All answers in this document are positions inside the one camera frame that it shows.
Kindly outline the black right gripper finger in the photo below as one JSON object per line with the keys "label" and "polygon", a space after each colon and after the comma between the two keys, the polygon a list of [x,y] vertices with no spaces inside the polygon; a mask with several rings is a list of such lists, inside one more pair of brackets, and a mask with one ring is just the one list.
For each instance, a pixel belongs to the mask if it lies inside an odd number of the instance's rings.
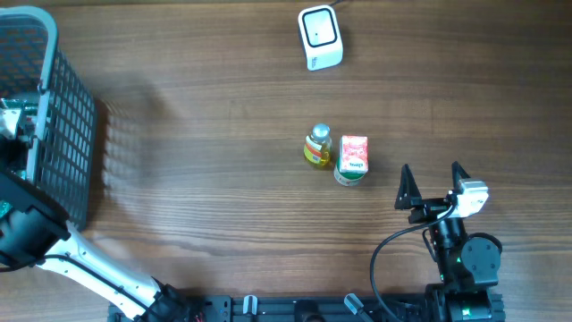
{"label": "black right gripper finger", "polygon": [[470,175],[465,171],[465,169],[460,165],[458,161],[455,161],[451,164],[451,174],[454,190],[460,189],[460,181],[462,179],[468,179],[470,177]]}
{"label": "black right gripper finger", "polygon": [[415,178],[408,164],[401,167],[400,186],[394,203],[394,208],[406,210],[420,208],[422,196],[416,185]]}

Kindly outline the red white juice carton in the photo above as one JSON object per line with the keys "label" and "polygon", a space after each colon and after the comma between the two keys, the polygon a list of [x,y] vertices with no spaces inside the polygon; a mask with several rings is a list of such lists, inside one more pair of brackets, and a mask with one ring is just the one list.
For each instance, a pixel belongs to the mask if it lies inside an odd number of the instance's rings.
{"label": "red white juice carton", "polygon": [[341,173],[366,174],[368,172],[368,137],[343,135],[340,140]]}

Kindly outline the yellow oil bottle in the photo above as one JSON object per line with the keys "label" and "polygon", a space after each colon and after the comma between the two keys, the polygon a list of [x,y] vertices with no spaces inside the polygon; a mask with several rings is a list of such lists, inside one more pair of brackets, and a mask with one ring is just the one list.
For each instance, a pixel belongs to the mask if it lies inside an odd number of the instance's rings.
{"label": "yellow oil bottle", "polygon": [[303,154],[309,164],[326,167],[332,156],[332,138],[330,127],[325,123],[316,124],[306,136]]}

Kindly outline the green 3M gloves package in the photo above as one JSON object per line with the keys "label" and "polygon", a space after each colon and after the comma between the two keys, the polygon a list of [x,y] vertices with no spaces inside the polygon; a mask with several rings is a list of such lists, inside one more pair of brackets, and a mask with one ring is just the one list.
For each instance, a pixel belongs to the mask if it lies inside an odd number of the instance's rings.
{"label": "green 3M gloves package", "polygon": [[22,113],[17,137],[14,140],[8,140],[1,135],[1,167],[5,167],[22,179],[26,179],[28,150],[31,148],[30,139],[35,134],[38,119],[38,102],[27,99],[2,98],[2,108],[20,108]]}

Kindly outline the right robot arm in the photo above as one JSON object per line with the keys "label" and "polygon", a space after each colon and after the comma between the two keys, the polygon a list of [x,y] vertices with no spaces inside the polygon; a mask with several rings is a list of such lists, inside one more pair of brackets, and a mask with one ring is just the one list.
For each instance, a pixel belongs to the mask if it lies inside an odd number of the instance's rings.
{"label": "right robot arm", "polygon": [[435,321],[504,321],[499,283],[502,244],[488,233],[467,233],[464,220],[477,214],[489,198],[485,182],[455,162],[453,188],[442,198],[424,199],[408,165],[401,168],[394,207],[408,210],[408,222],[423,227],[423,238],[441,282],[429,284],[425,296]]}

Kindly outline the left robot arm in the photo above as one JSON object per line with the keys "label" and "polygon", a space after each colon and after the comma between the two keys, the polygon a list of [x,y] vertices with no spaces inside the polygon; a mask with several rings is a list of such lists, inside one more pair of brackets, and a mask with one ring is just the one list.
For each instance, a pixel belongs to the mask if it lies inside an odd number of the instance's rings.
{"label": "left robot arm", "polygon": [[1,271],[38,267],[84,285],[132,321],[191,321],[186,298],[154,277],[129,270],[87,241],[67,212],[9,169],[16,143],[1,138]]}

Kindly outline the white barcode scanner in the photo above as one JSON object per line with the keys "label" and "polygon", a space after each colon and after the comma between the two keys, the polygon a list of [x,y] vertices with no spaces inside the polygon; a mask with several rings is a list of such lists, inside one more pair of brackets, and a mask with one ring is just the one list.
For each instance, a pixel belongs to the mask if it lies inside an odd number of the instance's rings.
{"label": "white barcode scanner", "polygon": [[311,72],[338,65],[343,44],[336,12],[329,4],[302,10],[298,16],[300,43]]}

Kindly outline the green lid white jar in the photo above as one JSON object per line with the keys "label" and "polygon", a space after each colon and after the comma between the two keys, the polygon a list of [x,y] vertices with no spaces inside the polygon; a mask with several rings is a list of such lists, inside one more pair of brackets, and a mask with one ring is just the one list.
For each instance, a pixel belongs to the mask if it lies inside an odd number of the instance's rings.
{"label": "green lid white jar", "polygon": [[357,186],[365,177],[365,174],[341,172],[341,160],[338,158],[333,170],[334,179],[341,185],[346,187]]}

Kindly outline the grey plastic mesh basket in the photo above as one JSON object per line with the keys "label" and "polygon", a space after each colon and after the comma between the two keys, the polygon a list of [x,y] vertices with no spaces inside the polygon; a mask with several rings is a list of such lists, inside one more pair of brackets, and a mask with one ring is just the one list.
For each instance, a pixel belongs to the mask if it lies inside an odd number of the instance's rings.
{"label": "grey plastic mesh basket", "polygon": [[41,8],[1,11],[1,96],[35,99],[28,180],[85,228],[97,130],[95,100],[59,47],[53,17]]}

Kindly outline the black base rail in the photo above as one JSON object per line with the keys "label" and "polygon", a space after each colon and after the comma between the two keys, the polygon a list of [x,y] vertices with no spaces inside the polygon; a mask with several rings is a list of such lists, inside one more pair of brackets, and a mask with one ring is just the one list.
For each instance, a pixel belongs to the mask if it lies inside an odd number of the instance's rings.
{"label": "black base rail", "polygon": [[[389,321],[387,313],[374,298],[361,298],[352,305],[341,297],[310,298],[232,298],[209,296],[193,298],[200,306],[196,321]],[[507,319],[504,303],[499,294],[489,304],[464,299],[444,309],[421,293],[391,294],[385,303],[401,321],[496,321]]]}

